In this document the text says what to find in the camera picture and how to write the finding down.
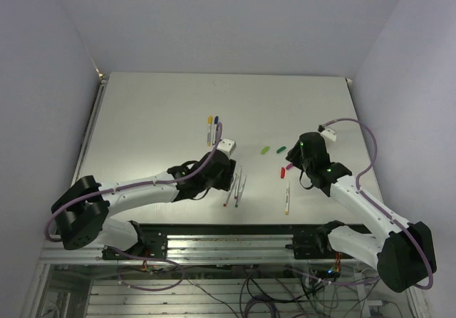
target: gray wall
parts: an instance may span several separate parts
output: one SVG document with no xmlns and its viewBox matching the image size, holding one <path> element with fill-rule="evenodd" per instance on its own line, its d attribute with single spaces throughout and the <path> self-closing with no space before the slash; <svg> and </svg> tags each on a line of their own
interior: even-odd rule
<svg viewBox="0 0 456 318">
<path fill-rule="evenodd" d="M 398 0 L 63 0 L 102 73 L 353 78 Z"/>
<path fill-rule="evenodd" d="M 0 0 L 0 307 L 18 317 L 98 75 L 58 0 Z"/>
<path fill-rule="evenodd" d="M 432 230 L 437 274 L 428 294 L 442 318 L 455 315 L 455 37 L 455 0 L 400 0 L 353 89 L 378 138 L 385 201 Z"/>
</svg>

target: tabletop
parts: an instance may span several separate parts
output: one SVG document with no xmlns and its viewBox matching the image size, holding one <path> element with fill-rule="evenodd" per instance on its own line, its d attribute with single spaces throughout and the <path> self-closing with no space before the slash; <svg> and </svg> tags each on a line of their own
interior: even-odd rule
<svg viewBox="0 0 456 318">
<path fill-rule="evenodd" d="M 281 167 L 302 133 L 334 118 L 356 118 L 344 78 L 186 73 L 112 73 L 97 109 L 95 127 L 79 175 L 99 182 L 148 177 L 199 160 L 207 146 L 208 116 L 219 116 L 223 137 L 236 141 L 233 159 L 247 175 L 239 207 L 227 194 L 210 190 L 200 201 L 155 203 L 119 213 L 117 220 L 160 224 L 322 224 L 361 223 L 320 190 L 304 190 L 300 171 L 281 179 Z M 327 143 L 331 161 L 353 174 L 370 162 L 360 127 L 333 126 L 336 142 Z M 269 146 L 267 153 L 260 152 Z M 276 150 L 286 146 L 280 154 Z M 290 212 L 285 215 L 287 180 Z M 362 185 L 380 198 L 373 171 Z M 304 175 L 303 184 L 309 185 Z"/>
</svg>

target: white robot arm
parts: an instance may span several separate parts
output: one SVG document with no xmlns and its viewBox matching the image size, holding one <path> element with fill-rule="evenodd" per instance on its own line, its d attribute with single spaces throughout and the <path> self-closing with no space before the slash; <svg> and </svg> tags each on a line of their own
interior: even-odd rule
<svg viewBox="0 0 456 318">
<path fill-rule="evenodd" d="M 156 202 L 194 199 L 211 188 L 228 191 L 236 167 L 231 159 L 235 149 L 236 143 L 224 138 L 200 161 L 188 161 L 158 175 L 124 183 L 99 183 L 91 175 L 82 177 L 51 208 L 50 221 L 55 218 L 61 240 L 49 236 L 48 224 L 46 238 L 61 241 L 67 250 L 93 243 L 140 254 L 147 241 L 139 224 L 119 222 L 112 216 Z"/>
<path fill-rule="evenodd" d="M 342 252 L 363 261 L 378 270 L 385 284 L 396 292 L 428 277 L 428 268 L 436 271 L 429 228 L 422 222 L 410 223 L 359 188 L 347 167 L 330 161 L 319 133 L 302 134 L 286 159 L 301 170 L 301 176 L 305 173 L 309 177 L 312 187 L 349 209 L 372 233 L 364 235 L 342 222 L 330 222 L 317 229 L 320 251 Z"/>
</svg>

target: pen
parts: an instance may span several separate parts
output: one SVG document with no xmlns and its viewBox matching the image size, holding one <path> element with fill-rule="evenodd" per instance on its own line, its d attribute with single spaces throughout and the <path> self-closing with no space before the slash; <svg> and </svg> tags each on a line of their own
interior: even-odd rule
<svg viewBox="0 0 456 318">
<path fill-rule="evenodd" d="M 288 186 L 286 187 L 285 215 L 288 215 L 289 211 L 290 211 L 290 180 L 288 181 Z"/>
<path fill-rule="evenodd" d="M 241 180 L 242 180 L 242 166 L 239 166 L 239 182 L 237 183 L 237 189 L 234 193 L 234 199 L 239 197 L 239 191 L 241 190 Z"/>
<path fill-rule="evenodd" d="M 231 186 L 231 189 L 228 192 L 227 199 L 225 200 L 223 206 L 227 206 L 229 199 L 231 197 L 231 194 L 233 193 L 234 188 L 236 187 L 236 181 L 237 181 L 237 174 L 234 176 L 234 181 L 233 181 L 233 186 Z"/>
<path fill-rule="evenodd" d="M 207 145 L 211 145 L 211 137 L 212 137 L 212 116 L 209 116 L 207 119 L 208 124 L 208 131 L 207 131 Z"/>
<path fill-rule="evenodd" d="M 242 183 L 241 192 L 240 192 L 240 194 L 238 194 L 238 196 L 237 196 L 237 200 L 236 200 L 236 205 L 235 205 L 235 207 L 238 207 L 238 206 L 239 206 L 239 203 L 240 203 L 240 201 L 241 201 L 241 199 L 242 199 L 242 194 L 244 193 L 245 182 L 246 182 L 246 181 L 247 181 L 247 176 L 245 176 L 244 182 Z"/>
<path fill-rule="evenodd" d="M 219 131 L 219 127 L 217 126 L 219 122 L 219 116 L 215 116 L 214 119 L 214 140 L 212 141 L 212 145 L 214 145 L 217 142 L 217 132 Z"/>
</svg>

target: cable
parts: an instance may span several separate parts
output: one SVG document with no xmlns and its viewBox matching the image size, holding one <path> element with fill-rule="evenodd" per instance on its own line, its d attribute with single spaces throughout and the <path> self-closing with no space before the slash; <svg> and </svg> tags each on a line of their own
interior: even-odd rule
<svg viewBox="0 0 456 318">
<path fill-rule="evenodd" d="M 296 305 L 298 305 L 298 308 L 302 311 L 302 312 L 305 312 L 304 308 L 302 307 L 302 305 L 299 303 L 299 301 L 293 296 L 293 293 L 290 291 L 290 289 L 282 282 L 280 281 L 279 279 L 276 278 L 276 281 L 282 285 L 282 287 L 288 292 L 288 294 L 290 294 L 290 297 L 291 299 L 296 303 Z"/>
<path fill-rule="evenodd" d="M 259 301 L 259 300 L 253 299 L 253 298 L 251 298 L 246 303 L 245 308 L 244 308 L 244 316 L 243 317 L 248 318 L 249 313 L 250 313 L 250 309 L 252 309 L 252 307 L 255 306 L 256 304 L 265 304 L 268 307 L 268 309 L 269 309 L 269 313 L 271 314 L 271 318 L 280 318 L 279 311 L 277 310 L 277 307 L 276 307 L 276 305 L 273 302 Z"/>
<path fill-rule="evenodd" d="M 202 195 L 201 198 L 198 198 L 198 199 L 190 198 L 190 200 L 201 200 L 201 199 L 204 199 L 204 197 L 207 196 L 207 193 L 209 193 L 209 190 L 210 190 L 210 188 L 208 188 L 208 189 L 206 190 L 206 192 L 204 192 L 204 195 Z"/>
<path fill-rule="evenodd" d="M 339 289 L 340 287 L 336 287 L 334 289 L 334 293 L 333 293 L 333 299 L 331 300 L 331 306 L 329 307 L 329 313 L 328 313 L 328 316 L 331 316 L 331 311 L 333 309 L 337 309 L 338 306 L 339 306 L 339 294 L 337 293 L 337 290 Z M 336 306 L 333 306 L 333 303 L 334 303 L 334 297 L 337 296 L 337 301 L 336 301 Z"/>
<path fill-rule="evenodd" d="M 250 281 L 250 280 L 255 284 L 256 288 L 258 288 L 258 289 L 260 290 L 260 292 L 264 295 L 264 297 L 265 297 L 266 299 L 259 299 L 259 296 L 253 295 L 253 294 L 250 292 L 250 288 L 249 288 L 249 281 Z M 293 300 L 275 299 L 275 298 L 271 297 L 270 295 L 268 295 L 268 294 L 259 286 L 259 284 L 258 284 L 253 278 L 251 278 L 251 277 L 247 280 L 246 286 L 247 286 L 247 291 L 248 291 L 248 293 L 250 294 L 250 297 L 252 297 L 252 298 L 254 298 L 254 299 L 258 300 L 258 301 L 263 301 L 263 302 L 276 302 L 276 303 L 278 303 L 278 304 L 289 304 L 289 303 L 291 303 L 291 302 L 296 302 L 296 300 L 301 299 L 301 298 L 304 296 L 304 294 L 303 294 L 303 295 L 300 295 L 299 297 L 296 297 L 296 298 L 293 297 Z"/>
<path fill-rule="evenodd" d="M 212 294 L 210 294 L 208 291 L 206 291 L 204 288 L 202 288 L 201 285 L 195 284 L 194 282 L 191 282 L 188 278 L 187 278 L 187 281 L 188 281 L 190 284 L 192 284 L 193 286 L 198 287 L 198 288 L 199 288 L 200 290 L 202 290 L 204 293 L 206 293 L 207 295 L 209 295 L 212 299 L 217 300 L 219 303 L 221 303 L 221 304 L 227 306 L 227 307 L 231 310 L 231 312 L 233 312 L 234 316 L 235 316 L 236 318 L 238 318 L 237 313 L 236 313 L 236 312 L 232 309 L 232 307 L 229 306 L 226 302 L 224 302 L 223 300 L 217 299 L 217 298 L 214 297 Z"/>
<path fill-rule="evenodd" d="M 301 179 L 302 179 L 302 175 L 303 175 L 303 174 L 304 174 L 304 171 L 302 170 L 302 171 L 301 171 L 301 175 L 299 176 L 299 185 L 301 185 L 302 188 L 303 188 L 304 190 L 311 190 L 312 188 L 314 188 L 313 185 L 310 185 L 310 186 L 308 186 L 308 187 L 302 185 Z"/>
<path fill-rule="evenodd" d="M 377 282 L 372 286 L 372 288 L 370 289 L 369 293 L 364 297 L 364 299 L 361 299 L 361 300 L 358 300 L 345 314 L 342 318 L 345 318 L 347 317 L 347 314 L 349 314 L 351 312 L 352 309 L 354 309 L 356 307 L 357 304 L 359 304 L 360 302 L 363 302 L 364 304 L 366 303 L 366 300 L 367 298 L 369 298 L 369 296 L 371 295 L 371 293 L 373 292 L 375 286 L 377 286 L 377 284 L 380 282 L 380 279 L 377 280 Z M 361 313 L 363 313 L 363 309 L 364 309 L 364 304 L 363 304 L 363 307 L 361 307 Z"/>
<path fill-rule="evenodd" d="M 122 285 L 124 285 L 124 286 L 126 286 L 128 288 L 138 289 L 140 291 L 146 291 L 146 292 L 161 292 L 161 291 L 166 291 L 167 289 L 172 289 L 172 288 L 178 286 L 185 279 L 185 268 L 182 265 L 179 265 L 177 262 L 174 262 L 174 261 L 171 261 L 171 260 L 165 260 L 165 259 L 156 259 L 154 257 L 141 257 L 141 256 L 130 255 L 130 254 L 127 254 L 126 252 L 123 252 L 122 250 L 120 250 L 120 249 L 118 249 L 116 247 L 110 247 L 110 248 L 112 250 L 114 250 L 115 252 L 117 252 L 118 254 L 120 254 L 122 256 L 125 256 L 125 257 L 128 257 L 129 259 L 139 260 L 139 261 L 166 262 L 166 263 L 169 263 L 171 265 L 179 267 L 179 269 L 182 272 L 181 273 L 181 278 L 175 284 L 171 284 L 170 286 L 166 286 L 166 287 L 162 287 L 162 288 L 146 288 L 146 287 L 136 286 L 134 284 L 128 284 L 127 282 L 123 281 L 123 279 L 122 279 L 122 269 L 121 269 L 121 270 L 119 270 L 119 273 L 118 273 L 119 284 L 122 284 Z"/>
<path fill-rule="evenodd" d="M 361 184 L 360 184 L 360 181 L 359 181 L 360 178 L 363 175 L 365 175 L 373 167 L 373 164 L 374 164 L 375 160 L 377 159 L 378 146 L 377 146 L 377 140 L 375 139 L 373 131 L 367 125 L 365 125 L 364 123 L 362 123 L 359 120 L 356 120 L 354 118 L 338 118 L 336 120 L 330 120 L 329 122 L 325 123 L 323 126 L 326 127 L 328 125 L 334 124 L 336 122 L 341 122 L 341 121 L 344 121 L 344 120 L 345 121 L 350 121 L 350 122 L 355 122 L 355 123 L 359 124 L 361 127 L 363 127 L 369 133 L 369 135 L 371 136 L 372 141 L 373 141 L 373 157 L 372 157 L 372 160 L 370 161 L 369 166 L 364 171 L 360 172 L 356 176 L 356 189 L 358 190 L 358 192 L 370 204 L 372 204 L 377 210 L 379 210 L 381 213 L 383 213 L 391 222 L 396 224 L 407 235 L 408 239 L 413 243 L 413 245 L 415 246 L 416 250 L 418 251 L 418 254 L 421 256 L 421 259 L 423 260 L 423 262 L 425 264 L 425 267 L 426 267 L 427 277 L 429 278 L 429 281 L 428 281 L 427 285 L 425 285 L 425 286 L 422 286 L 420 284 L 415 284 L 414 286 L 419 288 L 419 289 L 430 289 L 430 288 L 432 288 L 432 286 L 434 285 L 434 275 L 432 274 L 432 268 L 430 266 L 428 258 L 426 257 L 426 254 L 423 252 L 423 249 L 421 248 L 421 246 L 419 245 L 417 240 L 412 236 L 412 234 L 410 234 L 410 232 L 407 230 L 406 227 L 404 227 L 397 220 L 393 219 L 393 216 L 388 211 L 384 210 L 379 204 L 377 204 L 375 202 L 375 200 L 373 200 L 364 191 L 361 190 Z"/>
<path fill-rule="evenodd" d="M 328 315 L 330 315 L 330 316 L 331 316 L 331 310 L 332 310 L 332 309 L 336 309 L 336 308 L 339 306 L 339 299 L 338 299 L 339 296 L 338 296 L 338 293 L 337 293 L 337 290 L 338 290 L 339 288 L 340 288 L 340 287 L 336 287 L 336 288 L 334 289 L 333 297 L 332 297 L 332 299 L 331 299 L 331 306 L 325 305 L 324 302 L 322 302 L 318 297 L 316 298 L 317 302 L 318 302 L 321 306 L 323 306 L 323 307 L 325 307 L 325 308 L 327 308 L 327 309 L 330 309 L 329 314 L 328 314 Z M 335 299 L 336 297 L 337 297 L 336 305 L 333 305 L 334 299 Z"/>
<path fill-rule="evenodd" d="M 305 277 L 311 277 L 312 279 L 318 280 L 318 282 L 321 282 L 323 284 L 331 284 L 333 286 L 358 286 L 359 284 L 372 284 L 375 281 L 380 279 L 380 276 L 377 277 L 372 277 L 372 278 L 366 278 L 362 279 L 356 282 L 332 282 L 329 280 L 321 279 L 319 277 L 316 277 L 315 275 L 309 274 L 302 272 L 301 270 L 297 270 L 296 268 L 293 268 L 292 266 L 285 266 L 288 270 L 291 270 L 292 272 L 295 272 L 300 275 L 304 275 Z"/>
<path fill-rule="evenodd" d="M 305 313 L 304 312 L 304 313 L 297 314 L 296 316 L 293 316 L 292 318 L 298 318 L 298 317 L 304 317 L 304 316 L 307 316 L 307 317 L 317 316 L 317 317 L 323 317 L 323 318 L 328 317 L 325 314 L 321 314 L 321 313 Z"/>
<path fill-rule="evenodd" d="M 307 287 L 304 284 L 304 282 L 302 281 L 302 277 L 300 277 L 300 280 L 301 280 L 301 287 L 304 292 L 304 295 L 306 296 L 307 300 L 309 301 L 309 304 L 312 306 L 312 309 L 315 311 L 316 314 L 321 314 L 321 312 L 318 312 L 318 309 L 315 306 L 315 303 L 312 302 L 312 298 L 310 298 L 310 296 L 309 296 L 311 293 L 307 292 Z"/>
<path fill-rule="evenodd" d="M 217 141 L 216 143 L 214 144 L 214 147 L 212 148 L 211 152 L 209 153 L 209 155 L 207 156 L 206 160 L 203 161 L 203 163 L 201 164 L 201 166 L 199 166 L 196 170 L 194 170 L 193 172 L 191 172 L 190 174 L 182 177 L 182 178 L 179 178 L 179 179 L 172 179 L 172 180 L 158 180 L 158 181 L 152 181 L 152 180 L 148 180 L 148 181 L 140 181 L 138 183 L 133 183 L 133 184 L 129 184 L 129 185 L 124 185 L 124 186 L 119 186 L 118 188 L 108 188 L 107 190 L 101 190 L 101 191 L 97 191 L 97 192 L 93 192 L 93 193 L 89 193 L 87 195 L 82 195 L 78 198 L 75 198 L 73 200 L 70 200 L 69 202 L 67 202 L 66 204 L 62 205 L 59 207 L 59 209 L 57 209 L 48 219 L 48 221 L 46 222 L 46 225 L 44 227 L 44 236 L 45 238 L 49 241 L 49 242 L 61 242 L 62 239 L 61 238 L 53 238 L 51 237 L 51 235 L 49 234 L 49 227 L 51 226 L 51 223 L 56 219 L 57 216 L 59 216 L 64 210 L 68 209 L 70 206 L 73 206 L 79 202 L 82 202 L 84 200 L 87 200 L 87 199 L 90 199 L 90 198 L 93 198 L 93 197 L 96 197 L 98 195 L 105 195 L 106 193 L 116 193 L 116 192 L 120 192 L 120 191 L 123 191 L 123 190 L 128 190 L 130 188 L 136 188 L 138 186 L 146 186 L 146 185 L 169 185 L 169 184 L 173 184 L 173 183 L 181 183 L 182 181 L 185 181 L 185 180 L 189 180 L 190 178 L 193 178 L 194 176 L 196 176 L 196 174 L 198 174 L 199 172 L 202 171 L 202 169 L 204 167 L 206 167 L 206 165 L 209 163 L 209 161 L 212 159 L 212 156 L 214 156 L 215 154 L 215 151 L 217 150 L 217 147 L 219 146 L 219 143 L 220 143 L 220 140 L 222 139 L 222 122 L 218 122 L 217 124 L 217 129 L 216 131 L 218 132 L 217 134 Z"/>
<path fill-rule="evenodd" d="M 400 318 L 404 318 L 404 316 L 402 315 L 402 311 L 400 311 L 399 305 L 397 305 L 395 302 L 385 302 L 385 303 L 386 304 L 393 304 L 394 306 L 396 306 L 398 308 Z"/>
</svg>

